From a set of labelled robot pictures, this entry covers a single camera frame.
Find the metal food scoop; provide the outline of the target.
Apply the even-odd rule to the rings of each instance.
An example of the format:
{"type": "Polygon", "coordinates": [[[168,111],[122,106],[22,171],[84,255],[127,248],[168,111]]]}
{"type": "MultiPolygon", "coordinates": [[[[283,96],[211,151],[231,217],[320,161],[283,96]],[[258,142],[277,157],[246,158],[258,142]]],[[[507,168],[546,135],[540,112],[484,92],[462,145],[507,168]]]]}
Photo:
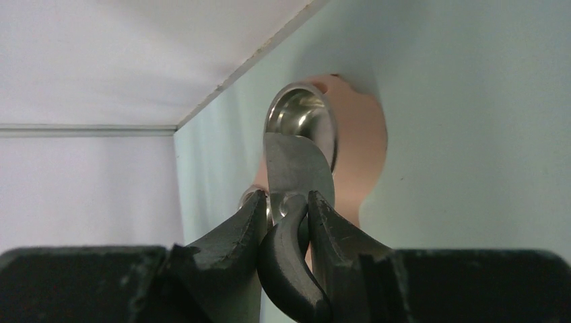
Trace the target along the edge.
{"type": "Polygon", "coordinates": [[[273,226],[258,251],[262,288],[294,321],[330,322],[331,304],[305,257],[310,241],[308,196],[320,191],[335,199],[331,167],[306,137],[265,133],[264,149],[273,226]]]}

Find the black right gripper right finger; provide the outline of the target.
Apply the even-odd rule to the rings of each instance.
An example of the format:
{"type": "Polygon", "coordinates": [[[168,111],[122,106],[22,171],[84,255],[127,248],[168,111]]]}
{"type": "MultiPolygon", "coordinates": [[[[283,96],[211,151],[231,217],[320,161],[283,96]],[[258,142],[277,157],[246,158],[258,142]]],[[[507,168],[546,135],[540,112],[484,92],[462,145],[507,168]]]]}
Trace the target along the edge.
{"type": "Polygon", "coordinates": [[[392,249],[308,198],[335,322],[569,322],[570,266],[545,250],[392,249]]]}

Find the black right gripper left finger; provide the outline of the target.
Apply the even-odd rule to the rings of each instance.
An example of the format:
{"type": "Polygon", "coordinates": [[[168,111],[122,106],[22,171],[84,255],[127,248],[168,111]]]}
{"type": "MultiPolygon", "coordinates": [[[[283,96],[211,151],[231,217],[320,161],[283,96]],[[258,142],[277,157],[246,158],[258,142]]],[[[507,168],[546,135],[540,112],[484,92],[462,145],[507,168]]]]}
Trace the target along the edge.
{"type": "Polygon", "coordinates": [[[265,196],[189,245],[1,255],[2,322],[258,322],[265,196]]]}

